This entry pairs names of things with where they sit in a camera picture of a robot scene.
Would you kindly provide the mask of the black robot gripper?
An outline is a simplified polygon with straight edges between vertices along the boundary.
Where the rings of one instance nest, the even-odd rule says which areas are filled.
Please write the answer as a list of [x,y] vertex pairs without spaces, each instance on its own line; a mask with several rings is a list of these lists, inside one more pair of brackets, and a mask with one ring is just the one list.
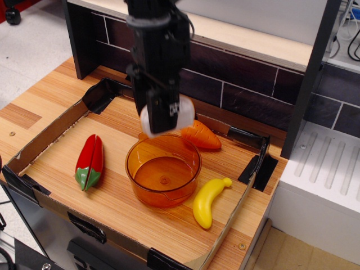
[[179,94],[171,94],[169,101],[159,86],[168,88],[169,81],[178,82],[179,71],[190,60],[190,27],[187,16],[163,16],[152,19],[127,17],[134,45],[134,63],[127,67],[133,84],[133,95],[138,112],[147,104],[152,133],[163,133],[177,126]]

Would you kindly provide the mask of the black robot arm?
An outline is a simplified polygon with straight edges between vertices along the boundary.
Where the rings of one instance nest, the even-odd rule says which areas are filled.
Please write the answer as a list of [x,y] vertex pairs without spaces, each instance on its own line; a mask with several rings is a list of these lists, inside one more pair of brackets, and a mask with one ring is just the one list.
[[156,137],[192,125],[193,102],[180,94],[180,72],[190,60],[192,22],[175,1],[127,1],[134,36],[127,74],[141,129]]

